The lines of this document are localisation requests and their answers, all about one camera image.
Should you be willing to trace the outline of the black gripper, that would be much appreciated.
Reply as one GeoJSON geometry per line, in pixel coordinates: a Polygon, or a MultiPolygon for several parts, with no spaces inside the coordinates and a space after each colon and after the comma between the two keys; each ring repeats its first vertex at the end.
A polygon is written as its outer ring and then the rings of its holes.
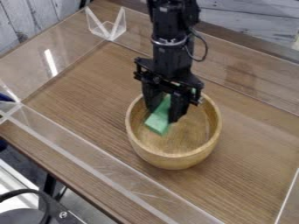
{"type": "Polygon", "coordinates": [[[169,122],[177,123],[187,114],[190,104],[198,105],[203,82],[193,73],[194,43],[154,45],[154,57],[135,59],[135,79],[142,82],[145,104],[155,112],[165,94],[171,95],[169,122]]]}

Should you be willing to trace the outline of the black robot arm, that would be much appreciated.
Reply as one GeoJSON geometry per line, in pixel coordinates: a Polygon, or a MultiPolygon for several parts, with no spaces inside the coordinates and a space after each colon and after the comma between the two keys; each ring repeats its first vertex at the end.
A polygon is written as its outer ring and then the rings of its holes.
{"type": "Polygon", "coordinates": [[[153,22],[151,43],[154,57],[135,59],[135,78],[142,82],[145,104],[154,112],[165,95],[171,96],[167,122],[177,123],[191,104],[201,103],[205,84],[193,73],[194,30],[199,23],[201,7],[197,0],[147,0],[153,22]]]}

